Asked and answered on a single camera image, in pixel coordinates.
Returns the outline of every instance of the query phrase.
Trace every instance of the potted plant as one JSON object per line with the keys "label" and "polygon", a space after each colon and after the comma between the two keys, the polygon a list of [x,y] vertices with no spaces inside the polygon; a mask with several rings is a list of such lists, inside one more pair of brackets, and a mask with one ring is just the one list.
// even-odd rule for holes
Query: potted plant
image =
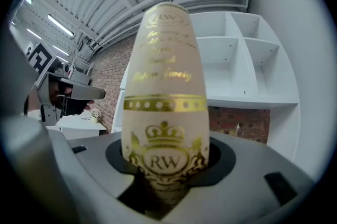
{"label": "potted plant", "polygon": [[101,111],[99,109],[92,109],[90,121],[93,123],[98,123],[98,117],[101,116]]}

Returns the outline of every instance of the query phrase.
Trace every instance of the flower pot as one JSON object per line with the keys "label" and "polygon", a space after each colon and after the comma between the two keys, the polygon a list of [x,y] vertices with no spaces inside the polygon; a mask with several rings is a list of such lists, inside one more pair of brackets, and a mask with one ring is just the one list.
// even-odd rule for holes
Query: flower pot
{"label": "flower pot", "polygon": [[92,117],[90,118],[90,121],[93,122],[93,123],[98,123],[98,118],[92,116]]}

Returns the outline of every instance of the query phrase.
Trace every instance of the bottle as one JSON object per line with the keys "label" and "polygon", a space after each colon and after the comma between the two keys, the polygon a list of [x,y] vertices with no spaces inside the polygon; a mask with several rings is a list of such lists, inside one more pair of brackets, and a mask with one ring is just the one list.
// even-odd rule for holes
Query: bottle
{"label": "bottle", "polygon": [[139,28],[126,81],[122,154],[160,203],[175,206],[209,160],[200,54],[187,10],[160,3]]}

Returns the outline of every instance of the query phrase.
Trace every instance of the brick wall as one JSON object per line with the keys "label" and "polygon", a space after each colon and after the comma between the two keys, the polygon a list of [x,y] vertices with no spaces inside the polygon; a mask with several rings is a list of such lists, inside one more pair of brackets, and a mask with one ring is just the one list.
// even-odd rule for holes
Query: brick wall
{"label": "brick wall", "polygon": [[[93,61],[92,85],[106,91],[103,100],[97,100],[95,108],[102,111],[102,124],[111,132],[112,120],[120,94],[120,84],[131,56],[135,37],[119,42]],[[269,110],[229,109],[209,107],[210,129],[266,143],[269,130]]]}

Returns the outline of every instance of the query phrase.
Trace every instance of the crown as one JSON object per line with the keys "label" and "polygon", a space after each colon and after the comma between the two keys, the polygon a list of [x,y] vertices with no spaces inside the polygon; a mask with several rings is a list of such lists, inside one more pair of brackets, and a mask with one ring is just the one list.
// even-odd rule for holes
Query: crown
{"label": "crown", "polygon": [[148,142],[175,142],[181,143],[185,137],[182,126],[169,126],[167,121],[162,121],[160,126],[149,125],[145,129]]}

